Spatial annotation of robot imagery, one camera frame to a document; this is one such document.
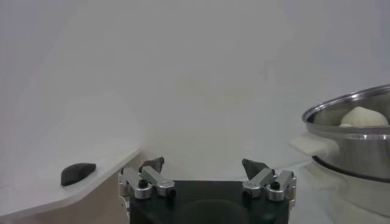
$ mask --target white platform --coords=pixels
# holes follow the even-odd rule
[[[0,222],[77,202],[138,154],[135,125],[115,92],[69,101],[62,112],[34,126],[29,131],[34,138],[0,142],[5,146],[0,152]],[[61,171],[82,162],[97,168],[62,187]]]

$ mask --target pot rim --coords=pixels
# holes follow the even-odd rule
[[[390,92],[390,83],[386,85],[376,86],[373,88],[355,91],[332,100],[325,101],[314,107],[309,108],[302,115],[302,121],[306,123],[310,132],[320,135],[331,135],[333,137],[342,137],[349,139],[381,139],[390,140],[390,126],[382,127],[339,127],[331,125],[321,125],[308,122],[308,118],[314,113],[317,113],[324,108],[330,107],[337,103],[350,102],[371,96]]]

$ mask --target black object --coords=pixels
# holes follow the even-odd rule
[[[147,187],[147,184],[148,184],[147,180],[140,179],[139,182],[138,182],[138,187],[139,188],[145,188],[145,187]]]
[[[280,183],[279,182],[274,181],[274,182],[271,183],[271,189],[272,190],[279,190],[279,188],[280,188]]]
[[[240,181],[175,181],[168,203],[156,191],[147,200],[130,199],[131,224],[287,224],[288,202],[260,198],[245,203]]]
[[[242,164],[244,166],[245,173],[250,180],[264,168],[268,168],[265,163],[258,163],[249,159],[243,159]]]
[[[161,173],[161,170],[163,168],[163,164],[164,164],[164,158],[163,157],[159,157],[159,158],[153,159],[153,160],[147,160],[144,163],[142,163],[142,165],[138,169],[138,171],[139,171],[139,173],[141,173],[142,167],[144,167],[144,166],[151,166],[158,173]]]
[[[67,186],[79,182],[96,169],[93,163],[77,163],[68,166],[61,172],[61,185]]]

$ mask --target stainless steel pot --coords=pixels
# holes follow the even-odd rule
[[[342,117],[357,106],[380,112],[390,121],[390,85],[341,96],[307,110],[302,120],[308,132],[320,137],[315,141],[328,140],[324,142],[326,147],[322,145],[311,155],[337,172],[390,183],[390,126],[338,126]]]

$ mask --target black screw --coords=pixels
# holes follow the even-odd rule
[[[274,182],[271,183],[271,189],[272,190],[279,190],[279,188],[280,188],[280,183],[279,182],[274,181]]]
[[[147,182],[147,180],[140,179],[139,182],[138,182],[138,187],[139,188],[145,188],[145,187],[147,187],[148,184],[149,184],[149,182]]]

